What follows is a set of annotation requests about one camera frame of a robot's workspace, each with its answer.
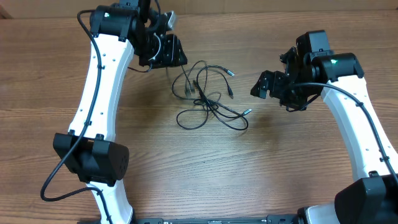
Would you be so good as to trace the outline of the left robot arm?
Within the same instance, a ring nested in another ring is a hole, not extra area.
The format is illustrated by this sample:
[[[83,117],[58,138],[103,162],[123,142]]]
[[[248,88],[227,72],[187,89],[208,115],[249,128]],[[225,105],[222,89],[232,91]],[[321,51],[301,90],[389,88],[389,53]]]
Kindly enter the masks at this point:
[[[129,149],[116,143],[116,113],[124,76],[134,56],[146,72],[187,63],[173,33],[173,11],[153,9],[149,1],[119,1],[89,11],[83,26],[91,42],[91,58],[77,112],[53,148],[60,165],[76,174],[92,192],[101,223],[133,223],[123,178]]]

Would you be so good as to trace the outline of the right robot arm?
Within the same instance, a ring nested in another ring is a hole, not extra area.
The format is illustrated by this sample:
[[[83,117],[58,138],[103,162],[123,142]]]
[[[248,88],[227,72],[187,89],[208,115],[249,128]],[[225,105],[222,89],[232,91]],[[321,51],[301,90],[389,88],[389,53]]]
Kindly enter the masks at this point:
[[[396,223],[397,152],[369,98],[364,71],[352,53],[336,54],[324,30],[309,31],[280,56],[284,71],[264,71],[252,96],[277,98],[288,112],[318,97],[334,116],[349,154],[353,183],[334,201],[300,208],[279,223]]]

